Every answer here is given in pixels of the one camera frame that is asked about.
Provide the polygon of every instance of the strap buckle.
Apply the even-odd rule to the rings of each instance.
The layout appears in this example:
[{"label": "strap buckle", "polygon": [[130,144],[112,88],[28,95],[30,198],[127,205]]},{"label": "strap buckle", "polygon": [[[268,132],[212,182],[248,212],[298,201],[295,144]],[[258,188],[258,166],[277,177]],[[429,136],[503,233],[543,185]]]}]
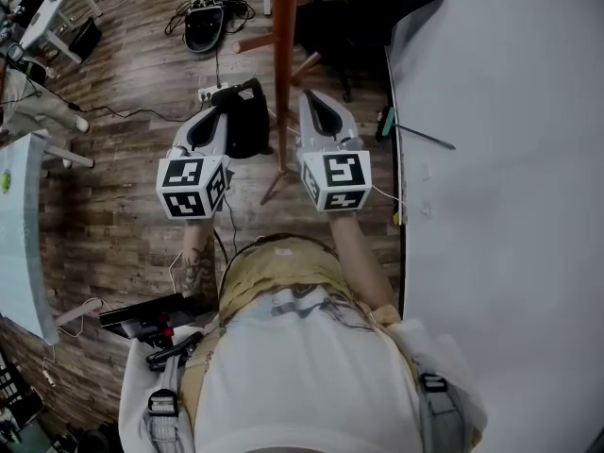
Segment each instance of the strap buckle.
[{"label": "strap buckle", "polygon": [[419,380],[427,393],[446,393],[448,391],[446,379],[437,374],[424,373],[420,375]]},{"label": "strap buckle", "polygon": [[149,396],[150,416],[178,417],[178,397],[174,391],[160,389]]}]

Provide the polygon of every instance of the white table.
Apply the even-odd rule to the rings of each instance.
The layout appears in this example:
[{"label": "white table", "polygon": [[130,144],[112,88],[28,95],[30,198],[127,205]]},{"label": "white table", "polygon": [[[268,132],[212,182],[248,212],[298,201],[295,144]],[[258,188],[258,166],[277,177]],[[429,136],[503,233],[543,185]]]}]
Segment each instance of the white table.
[{"label": "white table", "polygon": [[[57,37],[52,30],[50,30],[50,25],[57,14],[70,29],[74,29],[73,24],[59,10],[63,1],[64,0],[44,0],[40,5],[40,8],[38,8],[36,14],[31,19],[31,23],[29,24],[29,27],[25,31],[25,34],[21,38],[19,44],[24,48],[24,50],[27,50],[27,48],[33,45],[40,37],[44,36],[49,42],[55,45],[58,50],[62,51],[75,63],[80,64],[82,63],[81,57],[69,50],[69,46],[59,37]],[[84,1],[86,1],[96,16],[102,15],[103,12],[98,5],[96,5],[94,0]]]},{"label": "white table", "polygon": [[[0,313],[49,344],[59,341],[42,276],[38,238],[38,195],[44,154],[93,167],[91,159],[60,149],[34,133],[0,149],[0,174],[10,172],[10,188],[0,192]],[[100,307],[100,301],[90,306]]]}]

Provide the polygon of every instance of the wooden pole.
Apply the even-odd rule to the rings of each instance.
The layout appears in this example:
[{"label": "wooden pole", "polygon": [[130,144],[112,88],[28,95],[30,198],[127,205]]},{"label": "wooden pole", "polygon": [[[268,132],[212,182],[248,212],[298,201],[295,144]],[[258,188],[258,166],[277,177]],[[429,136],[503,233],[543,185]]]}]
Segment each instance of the wooden pole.
[{"label": "wooden pole", "polygon": [[275,60],[275,101],[277,104],[278,168],[271,186],[262,197],[263,205],[271,197],[273,189],[287,174],[293,174],[287,168],[287,123],[290,106],[290,86],[292,84],[292,62],[294,57],[295,12],[297,0],[273,0],[273,34],[250,39],[235,45],[236,52],[244,52],[269,42],[274,45]]},{"label": "wooden pole", "polygon": [[292,74],[292,84],[297,86],[302,76],[319,63],[319,60],[321,60],[321,54],[314,52],[308,59],[302,62],[302,65]]},{"label": "wooden pole", "polygon": [[290,79],[294,57],[295,7],[297,0],[273,0],[275,42],[275,101],[277,104],[278,170],[286,172],[287,115],[290,106]]}]

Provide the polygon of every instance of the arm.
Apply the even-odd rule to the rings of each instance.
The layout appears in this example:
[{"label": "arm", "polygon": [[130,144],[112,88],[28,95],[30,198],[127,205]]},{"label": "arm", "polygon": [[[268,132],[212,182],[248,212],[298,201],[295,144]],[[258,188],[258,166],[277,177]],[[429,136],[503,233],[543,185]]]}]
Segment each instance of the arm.
[{"label": "arm", "polygon": [[356,215],[345,211],[328,215],[331,235],[348,285],[372,310],[389,304],[396,307],[393,288],[362,234]]},{"label": "arm", "polygon": [[188,221],[182,245],[178,291],[218,310],[214,263],[214,220]]},{"label": "arm", "polygon": [[0,96],[4,94],[4,77],[7,73],[6,59],[0,59]]}]

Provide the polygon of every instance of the green sticker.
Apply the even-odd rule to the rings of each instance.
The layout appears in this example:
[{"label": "green sticker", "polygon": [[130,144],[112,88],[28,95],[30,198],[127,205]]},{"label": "green sticker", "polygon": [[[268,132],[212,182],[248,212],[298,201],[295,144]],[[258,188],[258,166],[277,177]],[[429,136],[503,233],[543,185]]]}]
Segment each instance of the green sticker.
[{"label": "green sticker", "polygon": [[6,170],[2,174],[2,180],[0,181],[0,187],[2,188],[2,193],[4,193],[4,194],[8,193],[8,190],[10,189],[10,171],[9,170]]}]

